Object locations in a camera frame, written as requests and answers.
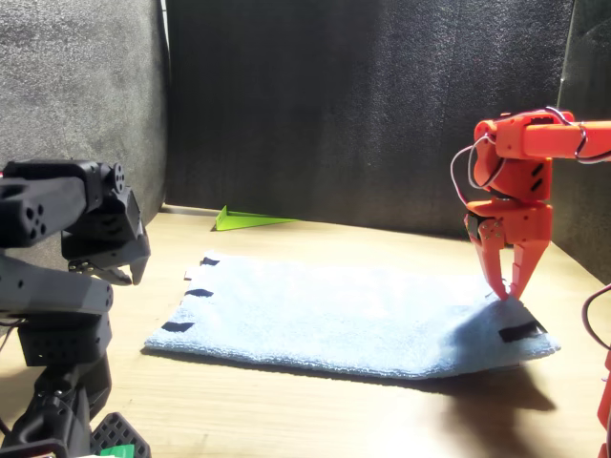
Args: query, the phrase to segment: black tape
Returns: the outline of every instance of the black tape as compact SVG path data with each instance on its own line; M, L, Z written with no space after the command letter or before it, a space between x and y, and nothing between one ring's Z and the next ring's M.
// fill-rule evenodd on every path
M207 289L191 289L184 293L185 296L196 296L198 298L209 298L213 294L212 291L208 291Z
M210 258L204 258L200 261L200 265L217 265L219 260L211 260Z
M498 331L498 335L506 344L536 337L539 334L545 333L547 333L547 331L538 321L528 322L520 326L506 327Z
M195 323L173 323L173 322L167 322L166 324L164 324L161 327L161 329L165 329L166 331L170 331L170 332L184 332L187 329L190 329L193 324L195 324Z

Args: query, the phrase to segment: blue towel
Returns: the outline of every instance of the blue towel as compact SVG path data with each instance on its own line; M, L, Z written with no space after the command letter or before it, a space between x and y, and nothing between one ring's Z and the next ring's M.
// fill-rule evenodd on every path
M425 379L559 350L523 304L472 276L207 254L146 347L252 364Z

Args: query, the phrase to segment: table surface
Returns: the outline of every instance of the table surface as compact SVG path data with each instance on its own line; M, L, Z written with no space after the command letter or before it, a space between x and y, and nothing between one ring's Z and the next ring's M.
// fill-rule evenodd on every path
M153 256L142 284L116 287L109 359L114 381L96 423L120 411L155 457L596 457L605 352L580 322L600 283L552 245L522 299L562 350L525 368L402 382L336 377L141 352L171 315L187 267L204 251L432 274L480 272L467 242L315 222L216 232L216 212L165 208L148 226ZM511 265L512 252L503 262ZM611 336L611 299L592 320ZM12 424L39 368L18 339L0 355L0 416Z

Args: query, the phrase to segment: gray foam backdrop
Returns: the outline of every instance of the gray foam backdrop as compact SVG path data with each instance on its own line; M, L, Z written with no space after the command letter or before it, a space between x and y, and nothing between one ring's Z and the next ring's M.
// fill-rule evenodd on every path
M119 161L149 221L164 192L166 54L157 0L3 0L0 166ZM12 253L65 268L58 245Z
M556 104L572 4L168 0L167 201L464 237L451 158Z
M610 50L611 2L577 0L559 105L578 120L611 119ZM554 167L554 241L610 282L611 164L558 160Z

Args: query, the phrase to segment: green object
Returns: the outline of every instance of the green object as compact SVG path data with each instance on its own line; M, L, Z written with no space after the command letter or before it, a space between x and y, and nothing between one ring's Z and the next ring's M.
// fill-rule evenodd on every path
M298 221L298 219L274 218L267 215L257 215L256 213L230 212L225 205L217 216L217 231L230 231L231 229L292 221Z
M100 451L99 456L116 456L116 458L134 458L135 446L129 444L127 446L116 446L104 448Z

